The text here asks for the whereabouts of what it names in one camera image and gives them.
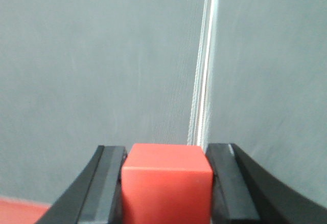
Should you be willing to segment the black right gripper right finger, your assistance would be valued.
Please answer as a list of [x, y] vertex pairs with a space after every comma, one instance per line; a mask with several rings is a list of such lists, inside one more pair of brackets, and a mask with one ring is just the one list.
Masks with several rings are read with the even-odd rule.
[[326, 223], [326, 208], [287, 186], [234, 143], [209, 143], [212, 223]]

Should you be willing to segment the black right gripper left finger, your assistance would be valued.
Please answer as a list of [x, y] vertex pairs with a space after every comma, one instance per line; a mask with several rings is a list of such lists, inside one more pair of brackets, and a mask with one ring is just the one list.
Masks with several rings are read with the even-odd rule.
[[124, 146], [98, 146], [92, 158], [37, 223], [122, 223]]

